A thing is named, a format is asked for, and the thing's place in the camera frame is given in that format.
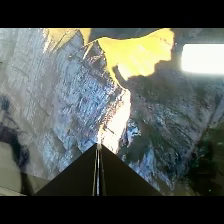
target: yellow sunlit peak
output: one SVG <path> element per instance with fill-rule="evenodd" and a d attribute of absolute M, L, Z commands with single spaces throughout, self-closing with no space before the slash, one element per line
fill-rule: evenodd
<path fill-rule="evenodd" d="M 173 39 L 174 33 L 164 28 L 141 38 L 117 40 L 103 37 L 98 42 L 105 52 L 107 70 L 118 82 L 113 72 L 115 66 L 125 80 L 132 76 L 152 75 L 156 63 L 171 60 Z"/>

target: bright white rectangle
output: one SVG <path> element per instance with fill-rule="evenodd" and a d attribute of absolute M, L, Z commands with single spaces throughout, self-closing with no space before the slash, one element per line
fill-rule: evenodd
<path fill-rule="evenodd" d="M 224 75 L 224 44 L 185 44 L 181 67 L 185 72 Z"/>

